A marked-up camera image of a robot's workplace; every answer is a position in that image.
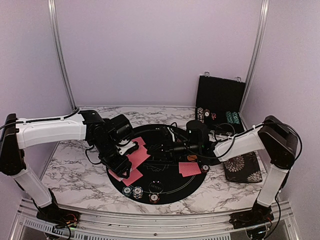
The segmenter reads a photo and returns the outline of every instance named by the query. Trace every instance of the black cable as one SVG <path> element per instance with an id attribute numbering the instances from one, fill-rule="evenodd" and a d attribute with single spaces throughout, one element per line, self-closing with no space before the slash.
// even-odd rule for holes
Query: black cable
<path id="1" fill-rule="evenodd" d="M 174 135 L 178 135 L 178 137 L 180 137 L 180 138 L 184 138 L 185 140 L 188 140 L 185 136 L 183 136 L 183 135 L 181 135 L 181 134 L 179 134 L 179 133 L 177 133 L 177 132 L 175 132 L 173 129 L 171 129 L 171 131 L 172 131 L 172 133 L 174 134 Z M 231 150 L 231 148 L 233 147 L 233 145 L 235 144 L 235 140 L 236 140 L 236 138 L 235 137 L 233 137 L 233 139 L 232 139 L 232 143 L 231 143 L 231 145 L 230 145 L 230 147 L 228 148 L 228 150 L 227 151 L 225 151 L 225 153 L 224 154 L 222 154 L 222 155 L 220 155 L 220 156 L 204 156 L 204 155 L 201 155 L 201 154 L 199 154 L 199 153 L 196 153 L 196 152 L 194 152 L 194 151 L 191 151 L 190 150 L 190 148 L 189 147 L 187 147 L 187 145 L 186 144 L 184 144 L 184 146 L 185 146 L 185 148 L 190 152 L 190 153 L 192 153 L 192 154 L 194 154 L 194 155 L 196 155 L 196 156 L 198 156 L 198 157 L 201 157 L 201 158 L 206 158 L 206 159 L 218 159 L 218 158 L 222 158 L 223 156 L 225 156 L 228 152 L 230 152 L 230 150 Z"/>
<path id="2" fill-rule="evenodd" d="M 176 121 L 174 121 L 173 123 L 170 124 L 170 126 L 173 126 L 173 125 L 175 125 L 176 128 L 178 127 L 178 124 Z"/>
<path id="3" fill-rule="evenodd" d="M 48 215 L 45 214 L 45 213 L 40 209 L 40 207 L 38 207 L 38 205 L 36 204 L 35 200 L 34 200 L 33 198 L 31 198 L 31 199 L 32 199 L 32 202 L 33 202 L 34 206 L 36 207 L 36 209 L 37 209 L 40 213 L 42 213 L 43 215 L 45 215 L 45 218 L 46 218 L 46 219 L 49 219 L 49 218 L 48 218 Z M 69 237 L 68 237 L 66 240 L 70 240 L 70 239 L 71 239 L 71 229 L 70 229 L 70 227 L 68 226 L 68 224 L 67 224 L 66 222 L 60 221 L 60 220 L 56 220 L 56 219 L 50 219 L 49 221 L 58 222 L 58 223 L 60 223 L 60 224 L 65 225 L 66 228 L 67 228 L 68 231 L 69 231 Z"/>
<path id="4" fill-rule="evenodd" d="M 216 131 L 217 131 L 217 129 L 218 129 L 220 126 L 222 126 L 222 125 L 230 126 L 230 127 L 232 128 L 232 130 L 233 130 L 233 135 L 236 135 L 236 130 L 235 130 L 234 126 L 232 126 L 230 123 L 224 122 L 224 123 L 221 123 L 221 124 L 219 124 L 219 125 L 217 125 L 217 126 L 215 127 L 214 133 L 213 133 L 214 140 L 218 141 L 217 136 L 216 136 Z"/>
<path id="5" fill-rule="evenodd" d="M 273 223 L 272 223 L 272 221 L 271 221 L 271 219 L 270 219 L 270 218 L 268 218 L 268 220 L 269 220 L 269 222 L 270 222 L 270 227 L 269 227 L 269 228 L 271 228 L 271 227 L 272 227 L 272 225 L 273 225 Z"/>
<path id="6" fill-rule="evenodd" d="M 297 131 L 290 125 L 283 123 L 283 122 L 264 122 L 259 124 L 258 126 L 256 126 L 256 128 L 261 127 L 261 126 L 265 126 L 265 125 L 281 125 L 281 126 L 285 126 L 287 128 L 289 128 L 291 131 L 293 131 L 294 135 L 298 138 L 299 143 L 300 143 L 300 150 L 299 153 L 296 155 L 295 157 L 295 161 L 300 157 L 301 153 L 302 153 L 302 148 L 303 148 L 303 144 L 302 144 L 302 140 L 300 135 L 297 133 Z"/>
<path id="7" fill-rule="evenodd" d="M 117 145 L 118 147 L 125 147 L 125 146 L 127 146 L 127 145 L 132 141 L 132 139 L 134 138 L 134 136 L 135 136 L 135 133 L 132 132 L 132 133 L 130 134 L 130 136 L 129 136 L 128 142 L 126 142 L 125 144 L 117 143 L 116 145 Z"/>
<path id="8" fill-rule="evenodd" d="M 70 113 L 69 115 L 67 116 L 63 116 L 62 118 L 63 119 L 68 119 L 70 117 L 72 117 L 73 115 L 77 114 L 79 112 L 79 108 L 77 108 L 74 112 Z M 42 118 L 42 119 L 32 119 L 32 120 L 27 120 L 27 121 L 15 121 L 15 122 L 10 122 L 10 123 L 7 123 L 3 126 L 0 126 L 0 130 L 3 129 L 3 128 L 6 128 L 6 127 L 9 127 L 11 125 L 15 125 L 15 124 L 30 124 L 30 123 L 36 123 L 36 122 L 45 122 L 45 121 L 56 121 L 56 120 L 60 120 L 61 117 L 52 117 L 52 118 Z"/>
<path id="9" fill-rule="evenodd" d="M 6 127 L 9 127 L 11 125 L 15 125 L 15 124 L 23 124 L 24 122 L 23 121 L 15 121 L 15 122 L 10 122 L 10 123 L 7 123 L 3 126 L 0 126 L 0 130 L 3 129 L 3 128 L 6 128 Z"/>
<path id="10" fill-rule="evenodd" d="M 276 222 L 276 225 L 274 226 L 274 228 L 271 230 L 271 232 L 264 238 L 264 239 L 267 239 L 268 237 L 270 237 L 270 235 L 276 230 L 276 228 L 278 227 L 279 223 L 280 223 L 280 220 L 281 220 L 281 207 L 280 207 L 280 204 L 278 202 L 278 199 L 277 199 L 277 196 L 278 196 L 278 193 L 276 194 L 275 196 L 275 202 L 276 204 L 278 205 L 278 208 L 279 208 L 279 219 L 278 221 Z"/>
<path id="11" fill-rule="evenodd" d="M 95 147 L 95 145 L 93 145 L 93 146 L 90 147 L 90 148 L 87 148 L 87 149 L 84 151 L 84 153 L 85 153 L 86 158 L 89 160 L 90 163 L 92 163 L 93 165 L 99 165 L 99 164 L 101 164 L 101 161 L 94 163 L 94 162 L 92 162 L 92 161 L 90 160 L 90 158 L 89 158 L 89 156 L 88 156 L 88 151 L 91 151 L 92 149 L 94 149 L 94 147 Z"/>

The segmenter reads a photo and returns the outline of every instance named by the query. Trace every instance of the marble table surface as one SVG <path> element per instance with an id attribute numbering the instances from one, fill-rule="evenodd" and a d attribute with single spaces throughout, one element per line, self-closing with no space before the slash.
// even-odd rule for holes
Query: marble table surface
<path id="1" fill-rule="evenodd" d="M 145 124 L 171 124 L 185 128 L 194 119 L 194 108 L 176 107 L 84 107 L 94 109 L 103 118 L 124 114 L 133 127 Z M 133 201 L 111 184 L 102 165 L 91 164 L 85 156 L 85 141 L 63 141 L 58 145 L 42 178 L 58 203 L 84 209 L 117 213 L 183 215 L 232 211 L 252 207 L 267 173 L 258 156 L 263 182 L 234 183 L 226 180 L 222 164 L 211 166 L 202 185 L 178 202 L 150 205 Z M 90 159 L 99 162 L 98 153 Z"/>

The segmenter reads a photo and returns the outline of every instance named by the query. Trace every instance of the purple wall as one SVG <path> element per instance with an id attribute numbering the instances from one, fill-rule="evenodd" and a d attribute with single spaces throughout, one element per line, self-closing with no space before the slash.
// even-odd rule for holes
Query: purple wall
<path id="1" fill-rule="evenodd" d="M 199 74 L 244 80 L 260 0 L 56 1 L 80 106 L 194 106 Z"/>
<path id="2" fill-rule="evenodd" d="M 271 0 L 262 51 L 243 111 L 251 125 L 275 115 L 303 140 L 282 199 L 289 199 L 304 240 L 320 225 L 320 2 Z"/>
<path id="3" fill-rule="evenodd" d="M 70 112 L 49 21 L 47 1 L 0 1 L 0 122 L 9 113 L 22 118 Z M 39 174 L 54 143 L 26 150 L 25 160 Z M 0 239 L 7 240 L 22 191 L 0 173 Z"/>

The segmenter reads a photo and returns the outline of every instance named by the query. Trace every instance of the poker mat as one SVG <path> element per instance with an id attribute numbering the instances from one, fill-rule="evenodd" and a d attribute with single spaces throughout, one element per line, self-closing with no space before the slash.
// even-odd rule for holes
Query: poker mat
<path id="1" fill-rule="evenodd" d="M 142 137 L 145 142 L 144 147 L 149 150 L 165 140 L 161 132 L 161 128 L 163 127 L 169 126 L 164 124 L 148 124 L 136 127 L 133 129 L 133 139 Z M 174 126 L 170 127 L 180 136 L 187 137 L 185 130 Z M 200 187 L 206 177 L 205 172 L 187 177 L 183 177 L 182 174 L 179 173 L 179 162 L 189 162 L 191 158 L 195 158 L 199 167 L 202 166 L 201 160 L 193 154 L 183 154 L 174 157 L 166 157 L 164 155 L 161 157 L 158 155 L 149 156 L 137 167 L 143 176 L 129 186 L 131 194 L 129 195 L 127 193 L 126 197 L 139 203 L 153 205 L 170 204 L 188 197 Z M 112 177 L 108 171 L 107 174 L 114 187 L 120 193 L 124 194 L 123 191 L 127 186 L 122 181 L 118 181 Z M 142 190 L 139 191 L 139 199 L 137 199 L 137 195 L 134 197 L 135 187 L 139 187 L 139 189 Z M 158 197 L 156 201 L 152 201 L 154 195 Z"/>

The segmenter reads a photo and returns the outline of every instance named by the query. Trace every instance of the floral pattern pouch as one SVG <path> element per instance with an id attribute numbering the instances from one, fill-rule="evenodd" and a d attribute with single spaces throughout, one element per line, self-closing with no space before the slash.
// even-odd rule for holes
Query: floral pattern pouch
<path id="1" fill-rule="evenodd" d="M 225 177 L 234 183 L 253 184 L 262 182 L 262 174 L 255 152 L 230 158 L 223 162 Z"/>

